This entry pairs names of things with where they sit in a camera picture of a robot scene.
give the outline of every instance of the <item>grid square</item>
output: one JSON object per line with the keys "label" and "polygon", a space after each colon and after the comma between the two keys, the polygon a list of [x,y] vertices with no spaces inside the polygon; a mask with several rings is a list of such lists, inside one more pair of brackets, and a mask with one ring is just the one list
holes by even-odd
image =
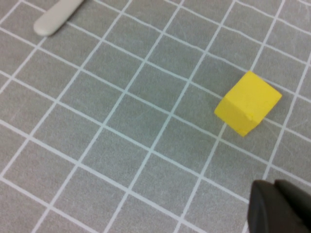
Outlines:
{"label": "grid square", "polygon": [[43,223],[40,225],[37,233],[88,233],[88,231],[70,222],[66,218],[49,211]]}
{"label": "grid square", "polygon": [[102,122],[117,102],[121,92],[103,82],[80,73],[61,101]]}
{"label": "grid square", "polygon": [[128,0],[100,0],[114,8],[117,8],[118,10],[122,10],[125,5],[127,4]]}
{"label": "grid square", "polygon": [[126,13],[162,30],[175,9],[176,6],[163,0],[133,0]]}
{"label": "grid square", "polygon": [[142,25],[131,18],[122,16],[106,39],[144,58],[159,35],[160,33],[156,30]]}
{"label": "grid square", "polygon": [[310,158],[306,155],[306,151],[310,150],[309,142],[285,131],[273,164],[311,182]]}
{"label": "grid square", "polygon": [[216,24],[180,9],[167,33],[205,50],[217,28]]}
{"label": "grid square", "polygon": [[279,18],[293,24],[303,30],[311,32],[311,25],[308,19],[311,7],[296,0],[287,0],[282,8]]}
{"label": "grid square", "polygon": [[256,7],[259,10],[264,11],[270,15],[275,15],[277,13],[278,8],[281,5],[282,0],[240,0],[246,4]]}
{"label": "grid square", "polygon": [[197,233],[195,230],[181,224],[178,233]]}
{"label": "grid square", "polygon": [[69,25],[47,38],[42,47],[69,62],[82,65],[98,40]]}
{"label": "grid square", "polygon": [[8,81],[8,78],[0,74],[0,88]]}
{"label": "grid square", "polygon": [[13,74],[33,48],[2,31],[0,31],[0,41],[0,70]]}
{"label": "grid square", "polygon": [[150,205],[129,196],[110,229],[113,233],[123,232],[173,232],[175,219]]}
{"label": "grid square", "polygon": [[140,64],[140,60],[102,43],[85,69],[125,89]]}
{"label": "grid square", "polygon": [[40,199],[50,202],[72,168],[72,163],[30,142],[4,177]]}
{"label": "grid square", "polygon": [[75,25],[102,37],[118,13],[93,0],[85,1],[70,18]]}
{"label": "grid square", "polygon": [[311,103],[297,98],[287,127],[311,139]]}
{"label": "grid square", "polygon": [[201,181],[185,219],[206,232],[241,233],[247,204]]}
{"label": "grid square", "polygon": [[276,21],[267,44],[307,61],[311,50],[311,36]]}
{"label": "grid square", "polygon": [[58,1],[59,0],[27,0],[27,2],[30,2],[40,8],[43,8],[44,10],[49,10]]}
{"label": "grid square", "polygon": [[197,177],[192,174],[152,155],[133,191],[179,216],[196,181]]}
{"label": "grid square", "polygon": [[306,73],[306,76],[305,76],[305,79],[302,83],[302,86],[301,86],[301,89],[300,89],[300,94],[304,97],[307,97],[308,99],[311,100],[311,69],[309,68],[307,73]]}
{"label": "grid square", "polygon": [[181,99],[175,114],[197,125],[201,129],[218,135],[224,124],[214,114],[219,101],[218,98],[211,94],[190,85]]}
{"label": "grid square", "polygon": [[270,48],[264,48],[254,72],[291,91],[296,91],[305,65]]}
{"label": "grid square", "polygon": [[225,25],[256,40],[263,41],[272,21],[272,18],[252,8],[235,4],[225,21]]}
{"label": "grid square", "polygon": [[45,207],[0,182],[1,232],[31,232]]}
{"label": "grid square", "polygon": [[223,97],[244,74],[228,63],[206,55],[192,80]]}
{"label": "grid square", "polygon": [[0,171],[10,162],[25,138],[0,125]]}
{"label": "grid square", "polygon": [[279,124],[283,124],[292,104],[294,95],[274,85],[271,86],[282,94],[282,98],[279,100],[279,102],[277,102],[276,106],[274,106],[274,108],[268,113],[266,118],[273,120]]}
{"label": "grid square", "polygon": [[75,68],[44,52],[36,51],[16,78],[49,96],[57,98],[75,72]]}
{"label": "grid square", "polygon": [[185,0],[184,6],[217,22],[222,21],[227,12],[231,0]]}
{"label": "grid square", "polygon": [[305,185],[304,183],[284,174],[283,172],[280,172],[274,168],[270,168],[267,181],[274,183],[275,180],[287,180],[291,182],[293,185],[296,185],[297,187],[301,188],[302,190],[308,192],[311,195],[310,186]]}
{"label": "grid square", "polygon": [[146,154],[144,149],[103,130],[83,164],[128,187]]}
{"label": "grid square", "polygon": [[132,97],[124,96],[108,121],[108,126],[130,138],[151,146],[167,115]]}
{"label": "grid square", "polygon": [[202,53],[178,41],[163,36],[149,61],[175,74],[188,78]]}
{"label": "grid square", "polygon": [[78,168],[55,207],[102,232],[123,195],[123,191]]}
{"label": "grid square", "polygon": [[264,120],[247,137],[240,137],[227,127],[222,138],[268,161],[280,131],[281,128]]}
{"label": "grid square", "polygon": [[172,118],[155,150],[200,173],[214,143],[214,138]]}
{"label": "grid square", "polygon": [[17,3],[17,0],[0,0],[0,18],[3,18],[9,10]]}
{"label": "grid square", "polygon": [[253,180],[262,178],[265,169],[265,164],[221,142],[205,177],[248,199],[249,187]]}
{"label": "grid square", "polygon": [[42,15],[37,9],[21,3],[15,11],[1,24],[4,29],[37,44],[41,36],[33,30],[34,22]]}
{"label": "grid square", "polygon": [[98,128],[98,125],[57,105],[39,127],[35,138],[78,160]]}
{"label": "grid square", "polygon": [[250,69],[259,48],[260,44],[241,34],[221,28],[209,51],[238,66]]}
{"label": "grid square", "polygon": [[0,118],[30,133],[52,102],[43,96],[11,82],[0,95]]}
{"label": "grid square", "polygon": [[170,111],[186,82],[145,65],[129,89],[130,93]]}

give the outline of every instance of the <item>yellow block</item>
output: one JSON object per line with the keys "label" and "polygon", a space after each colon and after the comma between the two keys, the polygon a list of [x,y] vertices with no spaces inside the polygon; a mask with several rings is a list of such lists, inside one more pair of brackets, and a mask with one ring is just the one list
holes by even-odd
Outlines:
{"label": "yellow block", "polygon": [[248,71],[225,95],[215,114],[241,136],[255,128],[282,95],[252,71]]}

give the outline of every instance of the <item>yellow cube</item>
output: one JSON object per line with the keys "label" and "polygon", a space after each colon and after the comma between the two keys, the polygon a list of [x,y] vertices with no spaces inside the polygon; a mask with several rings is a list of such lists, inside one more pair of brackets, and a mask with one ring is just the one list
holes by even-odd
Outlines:
{"label": "yellow cube", "polygon": [[215,114],[241,136],[255,128],[282,95],[252,71],[248,71],[225,95]]}

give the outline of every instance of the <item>gray surface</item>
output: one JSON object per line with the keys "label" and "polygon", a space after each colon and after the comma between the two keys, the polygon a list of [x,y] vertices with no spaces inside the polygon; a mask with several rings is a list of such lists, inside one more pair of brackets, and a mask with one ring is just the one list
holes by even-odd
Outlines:
{"label": "gray surface", "polygon": [[[35,35],[56,2],[0,0],[1,233],[246,233],[254,179],[311,193],[310,4],[86,0]],[[283,97],[241,138],[213,111],[249,69]]]}

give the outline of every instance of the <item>white handle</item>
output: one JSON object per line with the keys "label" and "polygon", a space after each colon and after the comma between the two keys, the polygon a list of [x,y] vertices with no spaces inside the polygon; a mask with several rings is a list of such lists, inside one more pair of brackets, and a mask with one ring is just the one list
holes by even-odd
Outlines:
{"label": "white handle", "polygon": [[34,31],[41,36],[56,32],[78,8],[83,0],[60,0],[34,24]]}

